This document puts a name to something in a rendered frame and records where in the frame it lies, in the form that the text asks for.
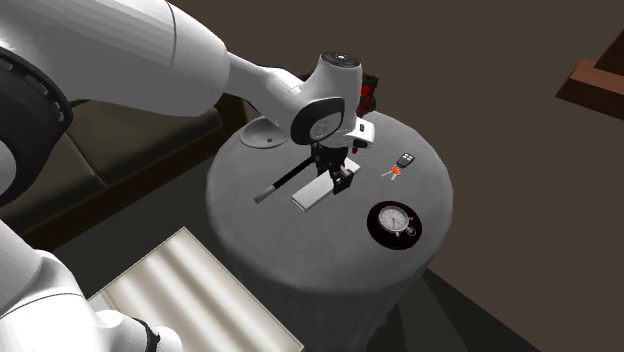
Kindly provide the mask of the brown sofa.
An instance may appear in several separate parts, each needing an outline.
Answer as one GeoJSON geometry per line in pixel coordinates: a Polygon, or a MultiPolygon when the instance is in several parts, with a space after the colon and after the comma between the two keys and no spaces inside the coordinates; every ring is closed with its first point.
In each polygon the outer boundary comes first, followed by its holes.
{"type": "Polygon", "coordinates": [[[0,207],[0,219],[37,249],[60,247],[214,156],[247,122],[243,99],[232,95],[199,117],[98,101],[73,113],[32,187],[0,207]]]}

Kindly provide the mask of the black pen with grey tip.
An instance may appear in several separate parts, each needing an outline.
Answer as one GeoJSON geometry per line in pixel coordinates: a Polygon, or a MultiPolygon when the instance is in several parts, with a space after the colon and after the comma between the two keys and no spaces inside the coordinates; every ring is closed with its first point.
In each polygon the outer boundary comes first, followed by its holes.
{"type": "Polygon", "coordinates": [[[264,191],[262,191],[261,193],[256,195],[254,197],[255,203],[259,204],[260,202],[262,202],[264,199],[266,199],[268,196],[270,196],[272,193],[274,193],[277,189],[281,188],[284,184],[289,182],[293,177],[295,177],[297,174],[299,174],[301,171],[303,171],[305,168],[307,168],[312,163],[313,163],[313,158],[312,157],[308,157],[307,159],[305,159],[303,162],[298,164],[296,167],[294,167],[293,169],[288,171],[284,176],[282,176],[277,181],[275,181],[273,184],[271,184],[264,191]]]}

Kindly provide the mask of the dark red and black figure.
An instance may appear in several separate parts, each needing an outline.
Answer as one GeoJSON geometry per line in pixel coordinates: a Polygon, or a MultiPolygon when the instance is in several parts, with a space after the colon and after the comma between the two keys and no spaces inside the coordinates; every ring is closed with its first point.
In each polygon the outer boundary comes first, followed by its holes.
{"type": "Polygon", "coordinates": [[[363,118],[366,114],[376,109],[375,93],[378,87],[378,82],[378,76],[366,73],[363,74],[360,101],[356,110],[358,117],[363,118]]]}

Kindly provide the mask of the brown wooden furniture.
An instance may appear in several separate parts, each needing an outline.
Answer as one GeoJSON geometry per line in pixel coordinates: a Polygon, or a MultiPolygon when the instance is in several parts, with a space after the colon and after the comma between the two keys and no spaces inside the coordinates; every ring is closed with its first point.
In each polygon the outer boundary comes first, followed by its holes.
{"type": "Polygon", "coordinates": [[[624,121],[624,29],[599,59],[581,59],[555,97],[624,121]]]}

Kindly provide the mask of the black key fob with keys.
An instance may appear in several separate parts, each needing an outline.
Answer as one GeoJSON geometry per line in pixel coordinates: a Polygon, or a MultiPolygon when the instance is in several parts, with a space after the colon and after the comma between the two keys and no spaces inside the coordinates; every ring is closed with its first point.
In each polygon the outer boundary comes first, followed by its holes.
{"type": "Polygon", "coordinates": [[[410,153],[403,153],[401,157],[391,166],[389,171],[382,174],[382,177],[389,176],[394,181],[402,174],[402,171],[414,161],[414,156],[410,153]]]}

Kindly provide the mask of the flat white rectangular box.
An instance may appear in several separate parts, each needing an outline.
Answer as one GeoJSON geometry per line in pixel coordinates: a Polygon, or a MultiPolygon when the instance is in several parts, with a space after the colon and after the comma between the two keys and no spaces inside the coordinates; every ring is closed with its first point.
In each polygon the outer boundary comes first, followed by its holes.
{"type": "Polygon", "coordinates": [[[334,182],[330,171],[325,171],[317,176],[307,185],[292,195],[292,201],[304,212],[310,210],[313,206],[323,200],[326,196],[334,193],[334,186],[337,185],[339,190],[348,188],[350,180],[347,178],[343,181],[334,182]]]}

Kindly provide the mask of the round grey table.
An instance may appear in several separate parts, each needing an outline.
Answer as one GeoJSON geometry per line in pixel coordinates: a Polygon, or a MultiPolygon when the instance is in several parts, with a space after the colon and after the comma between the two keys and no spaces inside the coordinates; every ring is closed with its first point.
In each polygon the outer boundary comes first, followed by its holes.
{"type": "Polygon", "coordinates": [[[306,159],[304,146],[245,146],[238,135],[220,148],[207,176],[211,229],[232,272],[312,352],[364,346],[419,279],[452,221],[453,188],[435,149],[413,128],[372,112],[376,139],[354,155],[351,186],[302,211],[292,195],[316,174],[306,168],[259,204],[254,197],[306,159]],[[394,181],[382,174],[403,153],[414,161],[394,181]],[[370,209],[398,201],[423,232],[406,250],[378,244],[370,209]]]}

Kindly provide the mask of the stopwatch with black round base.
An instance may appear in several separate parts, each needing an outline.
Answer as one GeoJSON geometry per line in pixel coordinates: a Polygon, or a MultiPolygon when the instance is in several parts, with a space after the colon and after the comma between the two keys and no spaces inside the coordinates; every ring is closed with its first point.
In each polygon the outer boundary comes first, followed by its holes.
{"type": "Polygon", "coordinates": [[[370,236],[383,247],[406,250],[419,241],[423,225],[417,213],[406,204],[382,201],[370,209],[367,229],[370,236]]]}

